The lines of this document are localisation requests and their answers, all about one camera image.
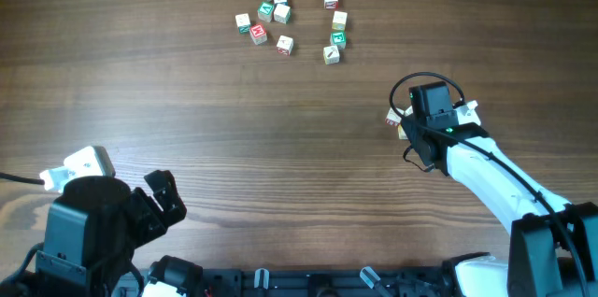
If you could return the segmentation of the red U letter block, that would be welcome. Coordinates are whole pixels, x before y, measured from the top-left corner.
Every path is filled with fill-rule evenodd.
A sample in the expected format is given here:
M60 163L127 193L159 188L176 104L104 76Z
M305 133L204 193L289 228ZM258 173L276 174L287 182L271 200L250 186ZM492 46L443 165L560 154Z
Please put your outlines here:
M402 126L402 125L399 125L399 126L397 127L397 132L398 132L398 137L399 137L401 140L407 140L407 139L408 139L408 137L407 137L407 135L406 135L406 132L405 132L405 130L404 130L404 128L403 128L403 126Z

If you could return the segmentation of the red A letter block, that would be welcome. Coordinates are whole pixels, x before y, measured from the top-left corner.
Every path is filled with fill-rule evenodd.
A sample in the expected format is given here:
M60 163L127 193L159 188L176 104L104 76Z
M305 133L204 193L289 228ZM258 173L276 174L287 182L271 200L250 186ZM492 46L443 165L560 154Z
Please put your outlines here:
M387 113L385 122L390 126L397 127L400 125L401 120L402 120L401 117L398 116L397 113L392 108L390 108Z

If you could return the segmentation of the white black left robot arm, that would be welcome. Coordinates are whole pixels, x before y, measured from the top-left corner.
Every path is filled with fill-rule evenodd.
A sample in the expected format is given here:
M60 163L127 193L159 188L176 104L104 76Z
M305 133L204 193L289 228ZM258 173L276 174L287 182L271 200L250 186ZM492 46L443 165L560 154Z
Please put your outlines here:
M187 208L168 171L145 175L153 191L131 189L108 176L70 181L50 206L43 242L1 283L4 296L109 296L130 274L137 295L161 287L174 296L202 296L203 269L164 256L147 275L133 264L135 250L183 221Z

